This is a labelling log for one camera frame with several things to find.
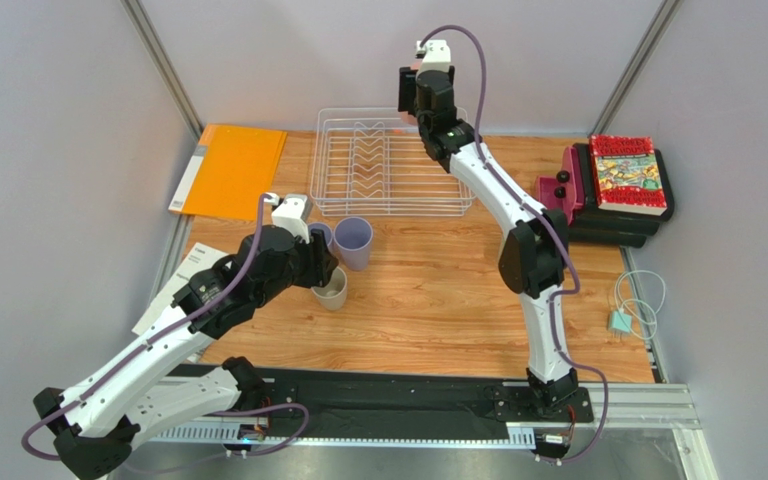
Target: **dish rack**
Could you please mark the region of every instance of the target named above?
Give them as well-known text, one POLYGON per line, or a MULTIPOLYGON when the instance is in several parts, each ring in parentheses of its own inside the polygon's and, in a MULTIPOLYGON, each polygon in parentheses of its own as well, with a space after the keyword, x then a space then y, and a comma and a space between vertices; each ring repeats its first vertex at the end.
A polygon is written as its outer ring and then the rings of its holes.
MULTIPOLYGON (((467 120, 463 109, 458 116, 467 120)), ((475 199, 395 108, 319 112, 310 196, 326 217, 461 216, 475 199)))

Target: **orange folder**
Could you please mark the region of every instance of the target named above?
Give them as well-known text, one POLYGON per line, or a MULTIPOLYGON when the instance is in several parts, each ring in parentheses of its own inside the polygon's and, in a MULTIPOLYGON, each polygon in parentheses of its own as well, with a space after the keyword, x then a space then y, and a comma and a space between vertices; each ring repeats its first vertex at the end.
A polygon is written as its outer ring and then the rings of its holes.
POLYGON ((257 200, 272 186, 286 132, 209 124, 169 210, 256 220, 257 200))

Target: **purple cup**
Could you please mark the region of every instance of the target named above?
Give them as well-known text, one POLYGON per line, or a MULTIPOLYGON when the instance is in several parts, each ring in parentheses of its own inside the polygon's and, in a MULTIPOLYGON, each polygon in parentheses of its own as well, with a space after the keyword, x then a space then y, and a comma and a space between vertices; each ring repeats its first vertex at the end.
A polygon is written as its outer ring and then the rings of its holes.
POLYGON ((308 232, 312 232, 314 228, 325 232, 325 245, 328 246, 328 250, 331 253, 334 253, 334 232, 331 231, 331 227, 329 227, 328 224, 322 222, 316 222, 307 225, 308 232))
POLYGON ((363 270, 369 265, 372 250, 372 225, 360 217, 340 220, 334 229, 334 243, 340 250, 343 263, 352 270, 363 270))

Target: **white cup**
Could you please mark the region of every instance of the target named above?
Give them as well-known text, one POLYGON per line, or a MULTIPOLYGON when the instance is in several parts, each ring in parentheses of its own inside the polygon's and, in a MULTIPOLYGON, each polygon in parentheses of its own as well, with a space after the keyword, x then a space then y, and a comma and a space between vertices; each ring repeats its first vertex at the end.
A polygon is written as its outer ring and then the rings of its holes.
POLYGON ((339 310, 346 303, 348 296, 348 278, 340 267, 334 269, 331 281, 324 287, 313 287, 313 295, 328 310, 339 310))

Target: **wooden tabletop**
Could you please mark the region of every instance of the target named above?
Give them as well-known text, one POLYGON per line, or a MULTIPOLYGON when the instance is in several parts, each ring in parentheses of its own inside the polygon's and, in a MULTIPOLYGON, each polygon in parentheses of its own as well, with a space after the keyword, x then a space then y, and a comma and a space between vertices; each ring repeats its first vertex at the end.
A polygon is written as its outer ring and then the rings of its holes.
MULTIPOLYGON (((314 134, 290 133, 272 191, 309 193, 314 134)), ((485 137, 497 161, 530 193, 554 175, 575 138, 485 137)), ((515 294, 497 270, 500 228, 476 202, 463 217, 369 217, 375 229, 369 267, 348 273, 348 300, 329 312, 312 292, 291 288, 254 319, 215 342, 203 357, 245 356, 255 365, 375 372, 525 377, 529 342, 515 294)), ((339 218, 314 208, 309 222, 339 218)), ((195 243, 235 252, 253 222, 198 217, 195 243)), ((612 288, 624 271, 615 247, 571 244, 582 292, 563 297, 572 357, 610 381, 652 383, 644 344, 606 330, 612 288)), ((572 286, 570 275, 565 285, 572 286)), ((598 380, 580 371, 583 380, 598 380)))

